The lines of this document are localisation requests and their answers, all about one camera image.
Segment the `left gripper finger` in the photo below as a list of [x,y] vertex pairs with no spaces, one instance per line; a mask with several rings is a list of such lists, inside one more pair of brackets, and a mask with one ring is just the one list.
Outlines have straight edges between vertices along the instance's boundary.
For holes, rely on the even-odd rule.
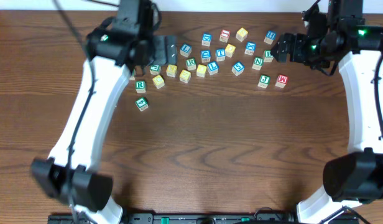
[[174,35],[165,37],[167,64],[175,65],[177,63],[177,38]]
[[164,35],[158,35],[153,38],[154,61],[153,64],[165,65],[167,63],[167,49]]

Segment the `green B block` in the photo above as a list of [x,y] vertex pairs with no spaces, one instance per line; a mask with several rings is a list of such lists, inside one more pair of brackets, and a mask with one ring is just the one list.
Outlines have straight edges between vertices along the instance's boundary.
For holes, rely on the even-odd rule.
[[271,63],[274,59],[270,50],[265,50],[263,56],[264,56],[264,63]]

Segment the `yellow O block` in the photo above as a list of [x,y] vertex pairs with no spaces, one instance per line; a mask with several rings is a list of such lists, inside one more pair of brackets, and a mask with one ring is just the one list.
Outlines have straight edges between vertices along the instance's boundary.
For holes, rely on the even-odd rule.
[[203,64],[199,64],[196,68],[196,75],[201,78],[205,78],[207,71],[207,66]]
[[236,47],[234,45],[228,44],[225,48],[225,55],[231,58],[234,55],[235,50],[236,50]]

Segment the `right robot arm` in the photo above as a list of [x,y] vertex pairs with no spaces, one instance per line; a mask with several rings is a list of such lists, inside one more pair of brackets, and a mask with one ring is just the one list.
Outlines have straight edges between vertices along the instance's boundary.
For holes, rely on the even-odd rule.
[[303,11],[306,34],[282,34],[276,61],[301,63],[344,83],[348,153],[326,163],[323,184],[297,204],[299,223],[329,223],[346,211],[383,200],[383,27],[368,26],[362,1],[314,3]]

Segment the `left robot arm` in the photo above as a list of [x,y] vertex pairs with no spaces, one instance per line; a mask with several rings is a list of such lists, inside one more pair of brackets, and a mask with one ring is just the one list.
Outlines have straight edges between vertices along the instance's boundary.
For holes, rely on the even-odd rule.
[[47,196],[72,208],[74,222],[83,213],[91,223],[121,223],[113,179],[98,173],[114,109],[136,66],[177,61],[174,35],[154,35],[150,27],[108,29],[113,22],[106,19],[87,35],[81,85],[65,129],[48,158],[34,159],[30,167]]

